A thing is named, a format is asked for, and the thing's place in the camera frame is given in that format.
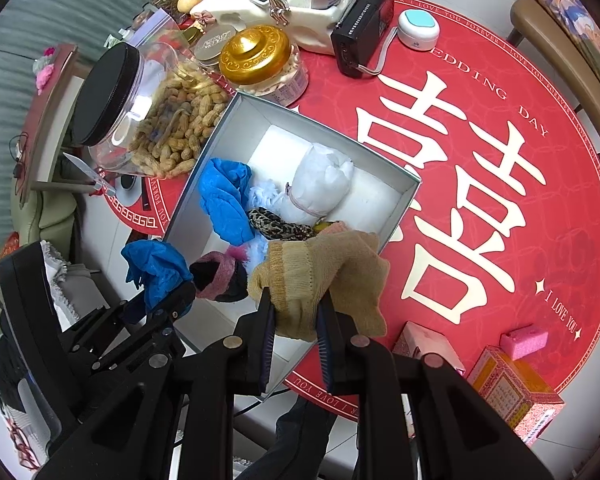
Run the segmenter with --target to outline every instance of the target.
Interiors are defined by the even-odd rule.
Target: white floor
[[[509,8],[514,0],[430,1],[468,16],[503,38],[511,29]],[[527,42],[521,45],[520,50],[575,107],[577,102],[573,95],[539,53]],[[588,128],[596,149],[600,151],[600,138],[586,115],[581,112],[579,117]],[[110,302],[131,298],[136,293],[132,284],[125,283],[126,263],[120,256],[120,249],[129,233],[130,229],[117,220],[103,197],[85,200],[82,222],[84,263],[103,270],[99,285]],[[600,341],[585,367],[562,392],[562,396],[566,402],[565,408],[532,448],[557,480],[571,478],[571,471],[590,456],[600,436]],[[261,446],[269,446],[273,441],[276,419],[293,405],[295,398],[289,392],[268,400],[236,420],[237,429]],[[244,397],[237,399],[236,404],[243,408],[251,402],[251,398]],[[357,456],[355,435],[355,423],[343,418],[337,421],[323,463],[324,473],[329,478],[350,478]]]

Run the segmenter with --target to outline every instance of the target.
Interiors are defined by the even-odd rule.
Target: gray curtain
[[[24,123],[35,90],[33,60],[48,46],[78,45],[97,60],[107,35],[127,28],[146,0],[11,0],[0,14],[0,244],[13,230],[9,140]]]

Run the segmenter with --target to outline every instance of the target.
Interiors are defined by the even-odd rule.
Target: black jacket
[[[20,351],[11,332],[7,315],[2,311],[0,314],[0,397],[7,406],[24,412],[22,400],[18,393],[18,383],[27,375]]]

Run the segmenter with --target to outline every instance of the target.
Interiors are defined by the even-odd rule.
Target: pink packaging box
[[[441,355],[456,371],[463,375],[464,365],[448,339],[439,332],[408,321],[394,345],[394,353],[419,359],[425,354]]]
[[[500,336],[500,348],[514,361],[544,348],[549,337],[548,330],[534,325],[512,330]]]

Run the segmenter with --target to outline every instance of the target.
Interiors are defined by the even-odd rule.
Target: brown chair
[[[515,1],[510,16],[514,29],[507,41],[518,46],[527,38],[576,96],[580,103],[576,111],[583,109],[600,134],[600,81],[565,31],[537,0]]]

